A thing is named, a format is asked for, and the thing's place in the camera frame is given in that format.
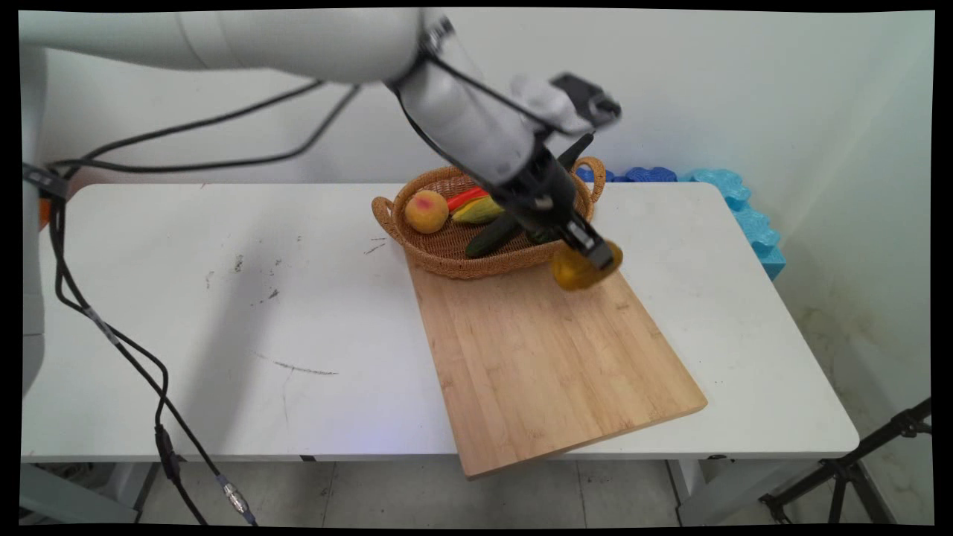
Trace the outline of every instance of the table leg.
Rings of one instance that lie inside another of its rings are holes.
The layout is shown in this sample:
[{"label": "table leg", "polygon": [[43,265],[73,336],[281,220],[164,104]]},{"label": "table leg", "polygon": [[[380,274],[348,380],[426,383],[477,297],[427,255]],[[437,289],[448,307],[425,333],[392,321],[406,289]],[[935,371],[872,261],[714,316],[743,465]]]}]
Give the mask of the table leg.
[{"label": "table leg", "polygon": [[133,523],[137,512],[30,464],[20,464],[20,505],[63,523]]},{"label": "table leg", "polygon": [[715,525],[788,482],[814,460],[738,460],[679,506],[684,526]]}]

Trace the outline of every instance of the wooden cutting board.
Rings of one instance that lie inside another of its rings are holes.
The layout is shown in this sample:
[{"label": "wooden cutting board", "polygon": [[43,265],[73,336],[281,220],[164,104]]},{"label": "wooden cutting board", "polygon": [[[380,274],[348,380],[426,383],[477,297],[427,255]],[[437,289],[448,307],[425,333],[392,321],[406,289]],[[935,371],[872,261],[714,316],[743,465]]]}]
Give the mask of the wooden cutting board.
[{"label": "wooden cutting board", "polygon": [[708,404],[618,271],[568,293],[548,264],[460,280],[410,263],[468,479]]}]

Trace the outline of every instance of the red pepper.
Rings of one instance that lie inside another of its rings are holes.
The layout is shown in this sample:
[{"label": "red pepper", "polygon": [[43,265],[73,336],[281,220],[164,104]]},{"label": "red pepper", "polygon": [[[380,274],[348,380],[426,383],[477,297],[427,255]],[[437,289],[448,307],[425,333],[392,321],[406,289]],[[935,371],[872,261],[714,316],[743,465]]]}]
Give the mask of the red pepper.
[{"label": "red pepper", "polygon": [[489,194],[487,194],[486,191],[480,188],[479,186],[474,186],[473,188],[471,188],[470,190],[467,190],[466,192],[462,194],[457,194],[447,199],[447,209],[450,212],[453,212],[454,210],[466,204],[467,201],[472,201],[474,199],[477,199],[480,197],[486,197],[488,195]]}]

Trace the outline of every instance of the cucumber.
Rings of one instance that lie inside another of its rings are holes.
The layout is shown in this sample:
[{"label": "cucumber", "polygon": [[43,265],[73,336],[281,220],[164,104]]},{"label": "cucumber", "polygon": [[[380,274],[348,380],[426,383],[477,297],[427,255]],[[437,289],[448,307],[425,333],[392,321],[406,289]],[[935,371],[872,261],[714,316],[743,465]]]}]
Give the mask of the cucumber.
[{"label": "cucumber", "polygon": [[516,218],[509,213],[504,213],[470,240],[467,244],[466,255],[469,258],[490,255],[518,235],[521,229],[522,226]]},{"label": "cucumber", "polygon": [[549,229],[526,231],[526,237],[535,245],[545,244],[559,239],[559,235],[550,231]]}]

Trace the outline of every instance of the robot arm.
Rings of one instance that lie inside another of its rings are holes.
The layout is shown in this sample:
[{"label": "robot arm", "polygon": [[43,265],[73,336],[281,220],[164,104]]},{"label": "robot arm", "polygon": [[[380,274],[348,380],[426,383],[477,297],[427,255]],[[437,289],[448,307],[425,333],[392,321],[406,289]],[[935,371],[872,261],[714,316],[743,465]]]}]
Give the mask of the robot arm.
[{"label": "robot arm", "polygon": [[610,249],[573,209],[572,180],[544,142],[554,130],[582,134],[607,124],[618,105],[570,74],[518,78],[509,98],[481,89],[482,76],[439,10],[20,11],[19,23],[23,45],[141,65],[382,81],[431,147],[524,227],[556,230],[596,268],[612,263]]}]

